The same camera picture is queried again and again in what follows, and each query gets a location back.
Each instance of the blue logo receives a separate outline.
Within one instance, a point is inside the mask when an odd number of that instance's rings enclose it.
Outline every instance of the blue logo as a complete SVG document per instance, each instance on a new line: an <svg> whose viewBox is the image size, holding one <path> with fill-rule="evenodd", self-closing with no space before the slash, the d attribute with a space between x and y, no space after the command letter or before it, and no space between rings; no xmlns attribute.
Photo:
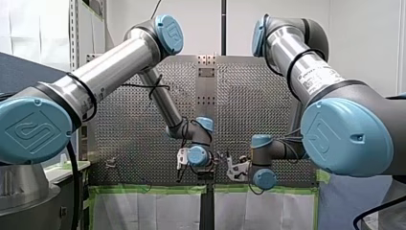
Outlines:
<svg viewBox="0 0 406 230"><path fill-rule="evenodd" d="M35 112L9 126L6 133L22 148L35 154L56 139L61 131L45 114Z"/></svg>
<svg viewBox="0 0 406 230"><path fill-rule="evenodd" d="M172 38L174 41L180 41L181 40L181 35L179 32L179 28L177 26L177 24L175 22L171 22L168 26L167 26L167 30L168 30L168 36L170 38Z"/></svg>
<svg viewBox="0 0 406 230"><path fill-rule="evenodd" d="M307 134L309 143L319 152L323 159L325 159L323 154L329 149L329 139L331 137L338 138L332 128L321 118L314 121L314 124L311 126L311 129Z"/></svg>

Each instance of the light blue joint cap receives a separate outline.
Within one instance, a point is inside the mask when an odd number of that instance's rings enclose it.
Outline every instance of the light blue joint cap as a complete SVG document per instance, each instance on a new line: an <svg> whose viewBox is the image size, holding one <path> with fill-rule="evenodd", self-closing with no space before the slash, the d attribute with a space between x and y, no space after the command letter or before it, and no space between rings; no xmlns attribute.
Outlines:
<svg viewBox="0 0 406 230"><path fill-rule="evenodd" d="M301 132L309 157L322 169L357 177L383 173L394 146L384 124L359 103L323 99L302 117Z"/></svg>
<svg viewBox="0 0 406 230"><path fill-rule="evenodd" d="M169 15L155 18L155 30L162 46L170 55L179 54L183 49L183 33L179 23Z"/></svg>
<svg viewBox="0 0 406 230"><path fill-rule="evenodd" d="M201 146L193 146L188 151L188 162L192 166L203 167L209 163L210 157Z"/></svg>
<svg viewBox="0 0 406 230"><path fill-rule="evenodd" d="M253 177L254 184L262 190L270 190L277 184L277 177L269 169L260 169Z"/></svg>
<svg viewBox="0 0 406 230"><path fill-rule="evenodd" d="M251 149L259 149L261 147L271 144L272 141L273 141L272 135L255 134L251 140Z"/></svg>
<svg viewBox="0 0 406 230"><path fill-rule="evenodd" d="M58 155L68 144L72 122L57 103L17 98L0 103L0 162L37 164Z"/></svg>
<svg viewBox="0 0 406 230"><path fill-rule="evenodd" d="M263 46L263 18L255 24L251 49L254 57L262 57Z"/></svg>
<svg viewBox="0 0 406 230"><path fill-rule="evenodd" d="M197 117L196 121L200 123L204 128L206 128L208 131L213 132L214 130L214 124L213 120L207 117Z"/></svg>

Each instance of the perforated metal panel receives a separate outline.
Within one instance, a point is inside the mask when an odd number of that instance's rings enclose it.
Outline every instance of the perforated metal panel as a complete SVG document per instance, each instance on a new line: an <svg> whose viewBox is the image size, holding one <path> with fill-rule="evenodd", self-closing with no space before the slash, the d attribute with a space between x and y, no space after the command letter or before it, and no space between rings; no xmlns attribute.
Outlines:
<svg viewBox="0 0 406 230"><path fill-rule="evenodd" d="M284 79L273 75L259 58L212 58L215 60L210 68L215 70L215 80L199 77L202 59L197 57L171 57L158 69L184 116L193 119L207 115L214 119L214 151L224 153L229 149L237 160L240 155L249 154L253 134L285 134L291 97ZM140 84L137 76L129 82ZM165 126L145 89L121 87L107 97L100 104L89 133L96 134L89 149L98 156L91 183L176 184L180 141L170 139L164 132ZM115 168L106 167L113 158ZM315 170L310 162L274 163L280 185L314 186ZM187 171L182 184L196 183L196 176ZM226 176L224 164L216 171L215 183L233 183Z"/></svg>
<svg viewBox="0 0 406 230"><path fill-rule="evenodd" d="M163 74L161 83L170 86L178 109L189 119L195 117L195 60L171 57L157 67ZM128 82L142 84L138 76ZM100 104L93 123L98 160L90 174L92 184L175 184L181 141L167 136L166 124L144 88L120 87ZM115 167L106 167L113 158ZM191 172L186 172L182 181L197 183Z"/></svg>
<svg viewBox="0 0 406 230"><path fill-rule="evenodd" d="M217 71L217 150L229 149L238 160L249 155L254 134L278 137L286 133L291 96L285 78L274 75L262 58L255 57L219 57ZM315 185L315 168L310 161L273 163L279 185ZM225 165L218 169L216 178L217 183L230 183Z"/></svg>

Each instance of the green tape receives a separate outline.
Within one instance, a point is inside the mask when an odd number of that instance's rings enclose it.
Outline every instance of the green tape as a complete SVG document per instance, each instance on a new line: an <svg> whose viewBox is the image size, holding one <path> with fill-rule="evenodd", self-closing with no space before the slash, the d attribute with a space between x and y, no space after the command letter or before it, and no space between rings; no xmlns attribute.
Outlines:
<svg viewBox="0 0 406 230"><path fill-rule="evenodd" d="M255 192L260 192L261 189L252 186ZM228 193L247 193L249 190L248 185L215 185L214 191L216 193L228 194ZM272 194L291 194L291 195L314 195L317 193L317 188L289 188L276 186L273 189L266 191L266 193Z"/></svg>
<svg viewBox="0 0 406 230"><path fill-rule="evenodd" d="M89 162L87 161L78 161L78 168L82 167L85 164L88 164ZM72 165L70 163L65 163L63 164L62 167L60 167L62 170L72 170Z"/></svg>
<svg viewBox="0 0 406 230"><path fill-rule="evenodd" d="M94 213L95 213L95 199L96 199L96 194L90 193L90 196L89 196L89 229L90 230L93 230L93 218L94 218Z"/></svg>
<svg viewBox="0 0 406 230"><path fill-rule="evenodd" d="M99 194L153 194L153 195L199 195L206 193L205 186L152 186L119 184L90 187L90 193Z"/></svg>
<svg viewBox="0 0 406 230"><path fill-rule="evenodd" d="M313 227L314 230L319 229L319 189L314 194L314 210L313 210Z"/></svg>
<svg viewBox="0 0 406 230"><path fill-rule="evenodd" d="M317 170L316 176L317 176L317 181L325 182L326 184L328 184L328 182L331 178L330 173L328 173L324 170Z"/></svg>
<svg viewBox="0 0 406 230"><path fill-rule="evenodd" d="M87 6L87 4L83 2L83 0L81 1L81 4L82 4L85 8L87 8L87 10L89 10L89 11L92 12L95 16L97 16L100 20L103 20L103 18L102 18L100 15L98 15L97 13L95 13L95 11L94 11L92 8L90 8L89 6Z"/></svg>
<svg viewBox="0 0 406 230"><path fill-rule="evenodd" d="M260 189L253 186L256 192ZM216 193L247 193L249 191L248 185L244 184L230 184L230 185L215 185L214 191ZM199 195L206 193L205 186L153 186L149 189L148 185L130 185L119 184L112 186L93 186L89 188L89 209L90 209L90 229L93 229L93 215L95 199L97 195L102 194L152 194L152 195ZM314 211L313 211L313 225L314 230L318 229L318 214L319 214L319 189L318 188L289 188L276 186L266 193L272 194L290 194L290 195L314 195Z"/></svg>

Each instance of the vertical metal pole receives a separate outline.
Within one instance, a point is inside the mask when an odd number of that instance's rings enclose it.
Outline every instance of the vertical metal pole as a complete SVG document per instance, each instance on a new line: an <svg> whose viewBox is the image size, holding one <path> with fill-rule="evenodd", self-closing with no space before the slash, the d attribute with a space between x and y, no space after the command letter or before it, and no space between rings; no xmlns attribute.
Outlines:
<svg viewBox="0 0 406 230"><path fill-rule="evenodd" d="M206 193L200 197L200 230L214 230L214 184L206 184Z"/></svg>
<svg viewBox="0 0 406 230"><path fill-rule="evenodd" d="M221 55L227 55L227 0L221 0Z"/></svg>

